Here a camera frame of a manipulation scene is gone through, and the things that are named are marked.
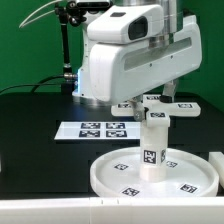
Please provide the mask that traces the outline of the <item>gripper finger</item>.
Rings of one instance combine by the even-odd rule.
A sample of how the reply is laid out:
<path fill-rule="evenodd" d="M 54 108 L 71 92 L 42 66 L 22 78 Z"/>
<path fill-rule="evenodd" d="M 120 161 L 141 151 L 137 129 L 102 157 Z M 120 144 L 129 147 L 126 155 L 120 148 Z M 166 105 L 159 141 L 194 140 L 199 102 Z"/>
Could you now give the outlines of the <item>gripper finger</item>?
<path fill-rule="evenodd" d="M 144 106 L 143 106 L 143 96 L 139 95 L 132 98 L 129 101 L 133 109 L 133 116 L 136 121 L 142 121 L 144 119 Z"/>
<path fill-rule="evenodd" d="M 178 80 L 172 80 L 164 85 L 163 92 L 160 96 L 160 101 L 163 103 L 172 103 L 178 87 Z"/>

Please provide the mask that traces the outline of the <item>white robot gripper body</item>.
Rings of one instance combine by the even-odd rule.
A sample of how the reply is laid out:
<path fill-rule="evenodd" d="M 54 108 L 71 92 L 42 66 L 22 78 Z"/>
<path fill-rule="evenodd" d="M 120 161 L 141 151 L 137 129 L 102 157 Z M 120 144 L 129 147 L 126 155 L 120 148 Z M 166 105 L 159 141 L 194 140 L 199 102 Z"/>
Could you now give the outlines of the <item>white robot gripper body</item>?
<path fill-rule="evenodd" d="M 95 44 L 89 55 L 92 93 L 100 101 L 119 104 L 198 69 L 201 61 L 197 19 L 187 16 L 174 42 L 165 47 L 150 48 L 148 40 Z"/>

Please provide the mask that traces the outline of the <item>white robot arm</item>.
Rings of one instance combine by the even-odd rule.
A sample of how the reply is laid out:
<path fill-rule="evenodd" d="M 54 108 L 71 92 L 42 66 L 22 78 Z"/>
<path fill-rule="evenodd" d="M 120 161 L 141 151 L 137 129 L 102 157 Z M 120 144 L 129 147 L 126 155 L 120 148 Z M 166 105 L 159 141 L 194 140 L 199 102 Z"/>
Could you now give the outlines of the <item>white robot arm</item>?
<path fill-rule="evenodd" d="M 198 69 L 201 35 L 182 0 L 121 0 L 88 14 L 76 99 L 115 106 L 128 101 L 137 121 L 145 118 L 143 94 L 159 86 L 171 101 L 178 78 Z"/>

